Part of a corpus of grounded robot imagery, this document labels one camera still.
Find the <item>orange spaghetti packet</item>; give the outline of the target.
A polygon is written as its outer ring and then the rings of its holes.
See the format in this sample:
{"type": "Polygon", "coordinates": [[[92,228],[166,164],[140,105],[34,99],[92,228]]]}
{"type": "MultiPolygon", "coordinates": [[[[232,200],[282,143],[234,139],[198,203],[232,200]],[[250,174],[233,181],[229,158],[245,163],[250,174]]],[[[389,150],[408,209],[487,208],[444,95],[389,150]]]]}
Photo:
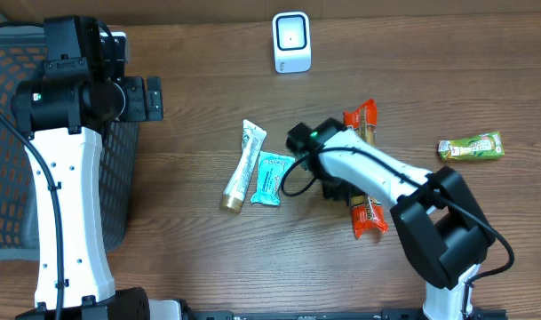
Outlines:
{"type": "MultiPolygon", "coordinates": [[[[378,109],[373,99],[366,100],[355,111],[345,111],[344,124],[354,131],[368,144],[376,145],[376,126],[378,109]]],[[[354,187],[349,189],[348,206],[350,208],[354,237],[361,236],[373,229],[384,233],[388,230],[382,204],[354,187]]]]}

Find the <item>green snack packet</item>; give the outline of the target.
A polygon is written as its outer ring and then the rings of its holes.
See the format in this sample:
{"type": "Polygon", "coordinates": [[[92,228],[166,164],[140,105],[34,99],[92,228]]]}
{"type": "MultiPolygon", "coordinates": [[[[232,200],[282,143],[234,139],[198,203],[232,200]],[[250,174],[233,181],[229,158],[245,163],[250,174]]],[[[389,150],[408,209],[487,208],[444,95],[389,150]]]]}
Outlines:
{"type": "Polygon", "coordinates": [[[487,132],[459,140],[440,140],[437,152],[441,160],[487,160],[505,154],[500,132],[487,132]]]}

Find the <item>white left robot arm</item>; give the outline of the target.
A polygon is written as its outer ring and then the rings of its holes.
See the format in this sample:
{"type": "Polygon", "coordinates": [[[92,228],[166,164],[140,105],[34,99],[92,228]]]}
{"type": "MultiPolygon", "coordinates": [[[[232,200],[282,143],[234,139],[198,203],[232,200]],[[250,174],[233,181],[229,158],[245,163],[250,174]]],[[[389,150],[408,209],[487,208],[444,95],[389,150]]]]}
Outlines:
{"type": "Polygon", "coordinates": [[[40,268],[28,319],[151,319],[176,315],[140,287],[117,290],[103,241],[99,200],[102,131],[160,121],[158,77],[126,76],[120,35],[83,16],[44,21],[44,76],[12,97],[14,130],[36,188],[40,268]]]}

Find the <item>white leaf-print pack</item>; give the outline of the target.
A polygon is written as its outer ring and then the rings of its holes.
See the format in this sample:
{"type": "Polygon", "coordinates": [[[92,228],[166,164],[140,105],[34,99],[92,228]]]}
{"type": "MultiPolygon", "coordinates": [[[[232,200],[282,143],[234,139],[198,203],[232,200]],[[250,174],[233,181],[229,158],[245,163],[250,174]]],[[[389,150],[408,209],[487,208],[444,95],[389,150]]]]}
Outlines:
{"type": "Polygon", "coordinates": [[[220,201],[220,207],[233,213],[239,213],[246,197],[260,150],[267,132],[253,122],[243,120],[242,154],[220,201]]]}

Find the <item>teal wet wipes pack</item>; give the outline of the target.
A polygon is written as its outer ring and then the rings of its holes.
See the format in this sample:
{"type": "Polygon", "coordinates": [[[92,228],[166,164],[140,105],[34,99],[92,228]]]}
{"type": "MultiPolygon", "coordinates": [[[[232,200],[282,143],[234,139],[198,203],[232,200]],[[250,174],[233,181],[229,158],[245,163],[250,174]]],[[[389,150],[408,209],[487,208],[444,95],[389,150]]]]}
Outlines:
{"type": "Polygon", "coordinates": [[[294,164],[295,158],[266,151],[259,155],[257,187],[251,197],[252,204],[279,206],[278,192],[285,172],[294,164]]]}

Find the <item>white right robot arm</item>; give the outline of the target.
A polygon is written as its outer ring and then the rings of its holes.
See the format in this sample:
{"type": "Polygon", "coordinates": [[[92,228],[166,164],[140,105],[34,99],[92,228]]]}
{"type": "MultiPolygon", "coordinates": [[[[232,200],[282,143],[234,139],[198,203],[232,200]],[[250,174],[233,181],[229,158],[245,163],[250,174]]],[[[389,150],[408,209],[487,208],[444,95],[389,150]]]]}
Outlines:
{"type": "Polygon", "coordinates": [[[287,149],[322,183],[324,198],[365,193],[389,210],[410,265],[426,281],[427,319],[475,319],[473,282],[495,234],[462,176],[405,164],[329,118],[297,124],[287,149]]]}

